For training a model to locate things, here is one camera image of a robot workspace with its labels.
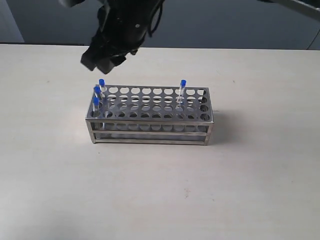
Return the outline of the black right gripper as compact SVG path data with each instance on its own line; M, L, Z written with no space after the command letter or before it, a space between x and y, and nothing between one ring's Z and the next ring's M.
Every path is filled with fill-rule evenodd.
M127 59L120 54L137 51L146 36L153 36L163 7L163 0L104 0L97 12L98 29L81 64L90 71L97 68L109 74Z

